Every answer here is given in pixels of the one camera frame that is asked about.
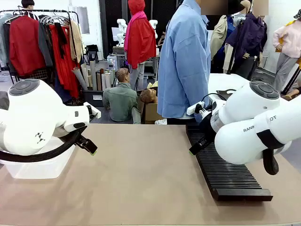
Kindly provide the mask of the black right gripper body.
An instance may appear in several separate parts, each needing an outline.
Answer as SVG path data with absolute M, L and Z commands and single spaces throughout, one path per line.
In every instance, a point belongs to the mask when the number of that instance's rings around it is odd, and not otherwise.
M 203 142 L 213 142 L 216 132 L 211 126 L 212 112 L 203 108 L 202 105 L 196 105 L 195 113 L 202 116 L 202 121 L 199 124 L 199 130 L 202 134 L 200 140 Z

